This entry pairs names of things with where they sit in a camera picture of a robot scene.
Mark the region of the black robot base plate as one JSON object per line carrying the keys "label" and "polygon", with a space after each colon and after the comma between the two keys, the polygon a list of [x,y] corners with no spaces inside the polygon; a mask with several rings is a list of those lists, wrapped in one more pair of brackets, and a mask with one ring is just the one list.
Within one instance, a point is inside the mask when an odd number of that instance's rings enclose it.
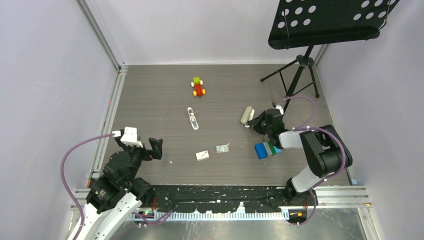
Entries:
{"label": "black robot base plate", "polygon": [[282,207],[312,209],[315,192],[296,193],[291,187],[263,185],[151,185],[136,178],[128,188],[143,208],[160,213],[276,213]]}

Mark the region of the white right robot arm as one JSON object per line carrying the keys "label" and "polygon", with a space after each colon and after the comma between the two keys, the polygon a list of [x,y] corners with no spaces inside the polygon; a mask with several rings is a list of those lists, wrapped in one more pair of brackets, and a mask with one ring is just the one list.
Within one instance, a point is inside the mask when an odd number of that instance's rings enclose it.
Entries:
{"label": "white right robot arm", "polygon": [[305,192],[352,165],[352,155],[332,125],[289,130],[285,128],[279,108],[267,109],[257,117],[253,113],[246,111],[241,123],[268,137],[268,141],[254,147],[259,159],[283,149],[304,151],[307,166],[290,178],[284,188],[284,198],[291,205],[299,205],[306,197]]}

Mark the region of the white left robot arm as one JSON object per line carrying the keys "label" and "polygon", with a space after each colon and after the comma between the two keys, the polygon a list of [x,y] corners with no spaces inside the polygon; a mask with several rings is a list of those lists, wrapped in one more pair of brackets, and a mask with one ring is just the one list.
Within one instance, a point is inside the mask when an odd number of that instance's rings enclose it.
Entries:
{"label": "white left robot arm", "polygon": [[85,205],[68,192],[80,213],[70,240],[109,240],[135,209],[148,207],[155,198],[152,185],[136,175],[142,162],[162,158],[163,139],[149,138],[147,149],[138,140],[112,137],[122,150],[110,156],[103,174],[91,182]]}

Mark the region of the white staple box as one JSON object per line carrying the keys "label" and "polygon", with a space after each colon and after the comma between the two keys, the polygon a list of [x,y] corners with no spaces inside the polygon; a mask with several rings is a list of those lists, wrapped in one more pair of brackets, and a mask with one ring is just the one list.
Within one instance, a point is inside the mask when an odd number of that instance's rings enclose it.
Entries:
{"label": "white staple box", "polygon": [[197,152],[195,154],[196,156],[196,160],[197,161],[202,161],[202,160],[206,160],[210,157],[209,152],[207,150],[201,151],[201,152]]}

